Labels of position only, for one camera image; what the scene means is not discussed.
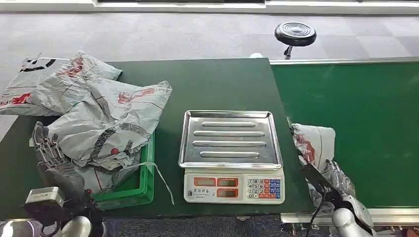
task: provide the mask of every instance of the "black stool seat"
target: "black stool seat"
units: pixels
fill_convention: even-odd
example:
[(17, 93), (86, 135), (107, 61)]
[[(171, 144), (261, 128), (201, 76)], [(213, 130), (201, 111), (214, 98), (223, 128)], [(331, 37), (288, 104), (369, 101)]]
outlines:
[(282, 23), (275, 29), (275, 37), (289, 46), (309, 46), (316, 40), (317, 33), (313, 27), (299, 22)]

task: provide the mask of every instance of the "green table surface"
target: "green table surface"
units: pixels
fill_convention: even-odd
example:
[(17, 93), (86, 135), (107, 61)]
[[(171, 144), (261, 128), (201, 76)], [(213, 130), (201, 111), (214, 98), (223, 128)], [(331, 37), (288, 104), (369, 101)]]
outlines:
[(419, 206), (419, 63), (272, 65), (292, 122), (332, 127), (368, 208)]
[[(284, 108), (267, 59), (217, 59), (110, 63), (123, 70), (119, 81), (146, 86), (167, 80), (172, 95), (155, 131), (155, 162), (170, 186), (176, 205), (155, 177), (151, 204), (106, 212), (126, 218), (163, 218), (203, 215), (262, 215), (309, 212), (312, 205), (288, 129)], [(281, 205), (186, 203), (183, 199), (183, 169), (178, 164), (183, 116), (186, 110), (270, 111), (284, 162), (286, 199)], [(20, 116), (0, 143), (2, 193), (0, 219), (27, 217), (20, 207), (30, 189), (42, 187), (34, 151), (28, 140), (37, 120), (54, 118)]]

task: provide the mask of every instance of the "red printed logo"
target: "red printed logo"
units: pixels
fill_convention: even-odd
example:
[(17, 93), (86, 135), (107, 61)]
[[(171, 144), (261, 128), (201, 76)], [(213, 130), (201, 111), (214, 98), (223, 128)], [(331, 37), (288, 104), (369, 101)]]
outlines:
[(304, 160), (306, 162), (313, 162), (314, 161), (314, 147), (311, 145), (311, 143), (304, 139), (303, 135), (297, 135), (296, 140), (300, 144), (305, 144), (306, 147), (304, 150), (301, 151)]
[(58, 71), (57, 75), (67, 75), (71, 78), (74, 78), (74, 76), (79, 73), (83, 69), (83, 58), (80, 56), (76, 59), (74, 59), (71, 62), (71, 66), (68, 68), (65, 68), (63, 70)]
[(143, 96), (149, 95), (149, 94), (153, 94), (155, 91), (156, 90), (154, 88), (148, 88), (148, 89), (137, 91), (132, 96), (130, 96), (126, 92), (120, 92), (119, 95), (118, 95), (118, 103), (125, 104), (125, 103), (128, 103), (135, 98), (143, 97)]
[(19, 97), (14, 97), (12, 100), (11, 100), (11, 103), (12, 104), (16, 104), (16, 105), (18, 105), (18, 104), (24, 104), (24, 103), (26, 103), (26, 100), (28, 99), (28, 97), (30, 96), (31, 94), (30, 93), (26, 93), (26, 94), (22, 94), (21, 96), (19, 96)]

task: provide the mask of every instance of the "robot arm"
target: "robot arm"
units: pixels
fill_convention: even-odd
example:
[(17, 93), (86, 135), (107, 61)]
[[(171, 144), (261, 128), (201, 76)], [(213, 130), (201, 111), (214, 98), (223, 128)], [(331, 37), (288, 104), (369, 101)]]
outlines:
[[(62, 153), (58, 136), (53, 134), (50, 139), (48, 128), (37, 122), (32, 140), (37, 168), (47, 188), (31, 190), (23, 207), (42, 224), (41, 235), (53, 236), (62, 227), (62, 236), (105, 236), (103, 212), (97, 208), (89, 190), (84, 190), (83, 177)], [(54, 223), (55, 231), (45, 234), (44, 228)]]
[(341, 194), (312, 164), (301, 169), (304, 177), (322, 193), (324, 201), (335, 206), (333, 225), (341, 237), (375, 237), (374, 224), (370, 213), (355, 197)]

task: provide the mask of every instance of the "green plastic crate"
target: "green plastic crate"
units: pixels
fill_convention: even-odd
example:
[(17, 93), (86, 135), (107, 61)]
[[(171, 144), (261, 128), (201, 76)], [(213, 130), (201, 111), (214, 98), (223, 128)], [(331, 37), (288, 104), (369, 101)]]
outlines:
[[(154, 134), (148, 144), (141, 148), (140, 162), (154, 162)], [(94, 196), (103, 210), (149, 204), (154, 198), (154, 167), (142, 165), (112, 192)]]

